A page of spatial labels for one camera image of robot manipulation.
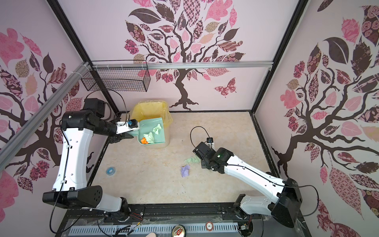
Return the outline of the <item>green hand brush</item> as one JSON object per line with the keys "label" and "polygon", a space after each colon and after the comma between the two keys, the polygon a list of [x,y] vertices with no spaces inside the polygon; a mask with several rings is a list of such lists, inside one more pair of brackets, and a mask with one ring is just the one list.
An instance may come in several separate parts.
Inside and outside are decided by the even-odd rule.
{"label": "green hand brush", "polygon": [[198,157],[190,157],[188,159],[185,159],[184,160],[184,163],[186,164],[200,164],[201,163],[201,159],[198,158]]}

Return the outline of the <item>purple paper scrap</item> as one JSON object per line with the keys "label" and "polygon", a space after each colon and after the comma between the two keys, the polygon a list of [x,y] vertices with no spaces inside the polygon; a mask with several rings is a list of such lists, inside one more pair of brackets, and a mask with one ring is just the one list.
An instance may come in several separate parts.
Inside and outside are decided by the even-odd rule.
{"label": "purple paper scrap", "polygon": [[188,177],[190,174],[190,165],[185,165],[181,167],[181,176]]}

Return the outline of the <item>green plastic dustpan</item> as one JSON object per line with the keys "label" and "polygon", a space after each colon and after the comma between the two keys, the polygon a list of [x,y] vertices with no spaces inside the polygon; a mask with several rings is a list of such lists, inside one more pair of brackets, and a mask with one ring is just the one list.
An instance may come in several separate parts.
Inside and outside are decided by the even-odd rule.
{"label": "green plastic dustpan", "polygon": [[[148,134],[149,132],[152,132],[153,128],[160,124],[162,126],[162,130],[159,134],[154,134],[155,137],[155,143],[154,144],[147,144],[144,145],[141,143],[141,139],[144,138],[144,134]],[[164,124],[162,118],[154,118],[154,119],[145,119],[139,122],[140,128],[136,131],[128,132],[129,134],[133,135],[137,138],[138,142],[143,146],[151,146],[151,145],[160,145],[164,144],[166,142],[165,139],[165,131],[164,131]]]}

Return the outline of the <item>light green scrap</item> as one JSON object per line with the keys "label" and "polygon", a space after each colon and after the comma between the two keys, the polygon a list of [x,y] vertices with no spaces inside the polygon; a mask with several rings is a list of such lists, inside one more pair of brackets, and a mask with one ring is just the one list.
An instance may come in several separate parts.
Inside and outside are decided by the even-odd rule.
{"label": "light green scrap", "polygon": [[153,128],[152,132],[155,134],[159,134],[161,130],[162,130],[162,126],[158,124]]}

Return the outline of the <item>small orange scrap front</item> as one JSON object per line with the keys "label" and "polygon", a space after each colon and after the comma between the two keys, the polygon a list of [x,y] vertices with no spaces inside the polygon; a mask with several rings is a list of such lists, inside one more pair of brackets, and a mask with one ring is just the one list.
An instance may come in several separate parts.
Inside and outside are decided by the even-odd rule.
{"label": "small orange scrap front", "polygon": [[146,138],[141,139],[141,143],[144,145],[149,144],[149,142],[146,140]]}

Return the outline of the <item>green paper scrap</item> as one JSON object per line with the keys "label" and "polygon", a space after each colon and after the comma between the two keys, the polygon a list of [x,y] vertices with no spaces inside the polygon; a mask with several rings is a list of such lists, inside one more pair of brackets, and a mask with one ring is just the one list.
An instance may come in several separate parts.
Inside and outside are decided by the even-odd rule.
{"label": "green paper scrap", "polygon": [[146,138],[146,140],[149,142],[149,144],[155,143],[155,137],[154,137],[154,134],[152,132],[149,132],[148,134],[144,134],[143,136],[144,136],[144,138]]}

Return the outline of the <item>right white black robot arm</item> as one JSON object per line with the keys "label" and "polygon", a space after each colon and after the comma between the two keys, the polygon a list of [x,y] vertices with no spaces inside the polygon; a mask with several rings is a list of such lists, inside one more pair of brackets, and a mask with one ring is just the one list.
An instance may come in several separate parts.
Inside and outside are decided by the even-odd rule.
{"label": "right white black robot arm", "polygon": [[235,177],[263,194],[262,197],[241,194],[234,205],[234,213],[238,218],[260,214],[271,216],[285,227],[295,227],[303,201],[295,180],[283,180],[264,173],[233,152],[225,148],[215,151],[204,142],[199,143],[193,153],[201,160],[203,168]]}

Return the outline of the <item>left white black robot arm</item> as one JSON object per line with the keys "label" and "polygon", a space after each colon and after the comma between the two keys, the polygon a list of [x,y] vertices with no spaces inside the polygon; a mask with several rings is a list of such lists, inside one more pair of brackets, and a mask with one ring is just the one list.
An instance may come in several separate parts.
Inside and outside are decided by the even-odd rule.
{"label": "left white black robot arm", "polygon": [[42,201],[64,209],[95,209],[128,216],[129,205],[125,198],[103,192],[101,186],[89,186],[86,169],[93,135],[103,135],[113,142],[132,138],[129,132],[139,129],[135,120],[111,123],[103,119],[105,102],[85,99],[79,111],[65,112],[62,117],[63,151],[53,189],[43,194]]}

